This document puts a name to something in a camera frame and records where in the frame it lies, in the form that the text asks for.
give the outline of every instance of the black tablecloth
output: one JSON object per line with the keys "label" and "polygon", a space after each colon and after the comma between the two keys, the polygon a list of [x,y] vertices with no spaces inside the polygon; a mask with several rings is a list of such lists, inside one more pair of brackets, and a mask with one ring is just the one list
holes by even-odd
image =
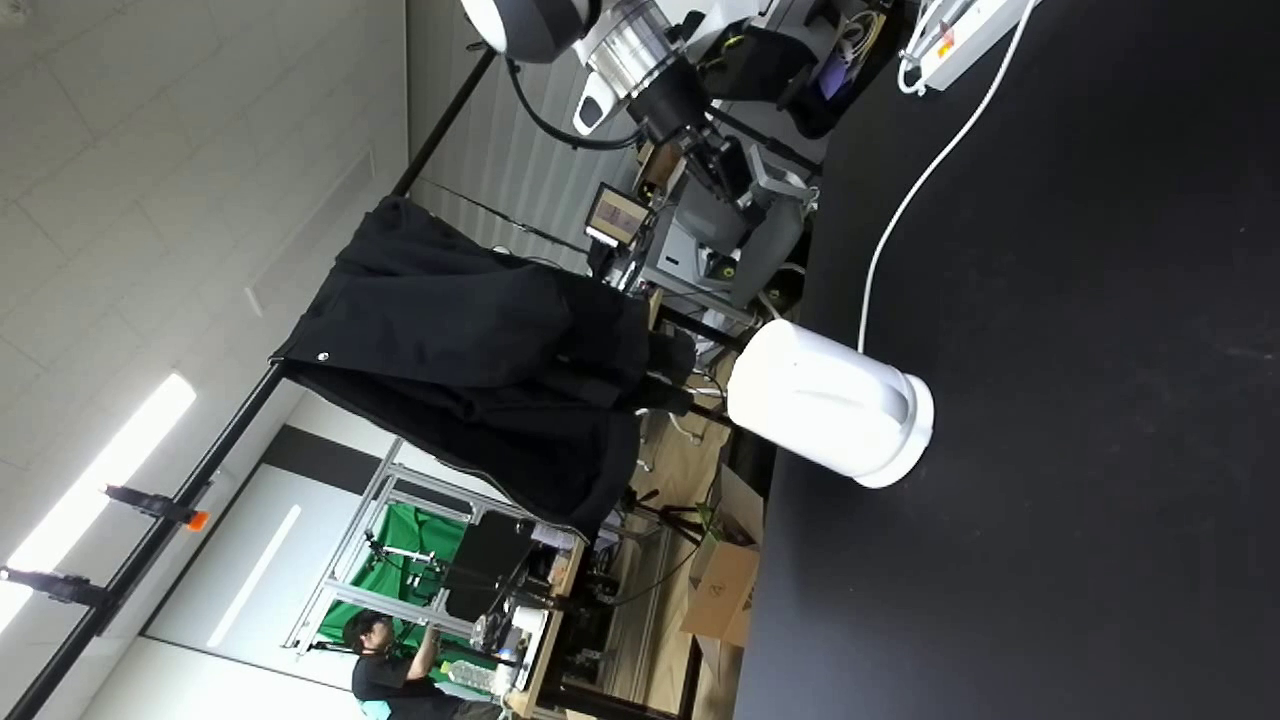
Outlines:
{"label": "black tablecloth", "polygon": [[[1280,714],[1280,5],[1058,0],[885,267],[940,398],[865,510],[779,463],[740,720]],[[805,321],[983,92],[831,141]]]}

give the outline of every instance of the white ceiling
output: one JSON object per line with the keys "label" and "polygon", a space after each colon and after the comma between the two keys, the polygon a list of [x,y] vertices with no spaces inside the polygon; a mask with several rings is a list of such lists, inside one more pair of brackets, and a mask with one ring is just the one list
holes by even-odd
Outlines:
{"label": "white ceiling", "polygon": [[[0,33],[0,554],[166,372],[199,398],[132,478],[156,492],[183,478],[262,372],[400,163],[395,9],[30,0],[26,29]],[[292,398],[279,392],[222,478],[250,466]],[[106,578],[145,526],[106,510],[62,573]],[[170,568],[49,714],[85,709]],[[0,636],[0,709],[71,621],[36,598]]]}

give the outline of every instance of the person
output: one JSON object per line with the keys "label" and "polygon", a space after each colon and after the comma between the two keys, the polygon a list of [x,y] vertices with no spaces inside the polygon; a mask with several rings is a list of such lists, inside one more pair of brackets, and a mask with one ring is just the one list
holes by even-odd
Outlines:
{"label": "person", "polygon": [[501,709],[462,704],[430,682],[427,670],[439,649],[434,626],[427,626],[424,642],[403,655],[390,622],[377,613],[359,613],[347,621],[344,638],[359,655],[352,666],[352,690],[359,704],[382,699],[390,720],[501,720]]}

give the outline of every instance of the cardboard box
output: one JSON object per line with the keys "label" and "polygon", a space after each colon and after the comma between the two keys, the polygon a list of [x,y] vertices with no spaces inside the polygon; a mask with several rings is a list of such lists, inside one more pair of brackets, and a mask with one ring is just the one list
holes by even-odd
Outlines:
{"label": "cardboard box", "polygon": [[708,534],[686,573],[682,633],[744,649],[752,638],[752,594],[765,543],[765,501],[731,466],[718,466],[715,510],[731,534]]}

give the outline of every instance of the white cable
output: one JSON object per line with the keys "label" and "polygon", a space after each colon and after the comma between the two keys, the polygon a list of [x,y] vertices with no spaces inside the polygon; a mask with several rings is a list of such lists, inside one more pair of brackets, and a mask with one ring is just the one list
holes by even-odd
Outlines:
{"label": "white cable", "polygon": [[975,129],[975,118],[983,118],[988,102],[994,98],[1006,68],[1010,68],[1010,56],[1027,33],[1027,18],[1032,18],[1032,9],[1035,0],[1025,0],[1025,15],[1014,18],[1010,29],[1010,38],[1006,38],[1006,51],[993,77],[993,89],[983,92],[983,98],[971,109],[971,117],[961,123],[961,131],[936,151],[936,158],[917,175],[917,183],[906,186],[906,194],[894,202],[894,213],[886,217],[880,239],[875,239],[875,251],[871,251],[871,265],[867,265],[867,274],[865,274],[865,306],[861,306],[861,321],[855,321],[855,352],[867,352],[867,325],[871,325],[871,291],[875,291],[875,267],[880,267],[880,256],[894,230],[894,222],[905,221],[905,213],[911,207],[917,190],[933,181],[933,173],[962,145],[962,137]]}

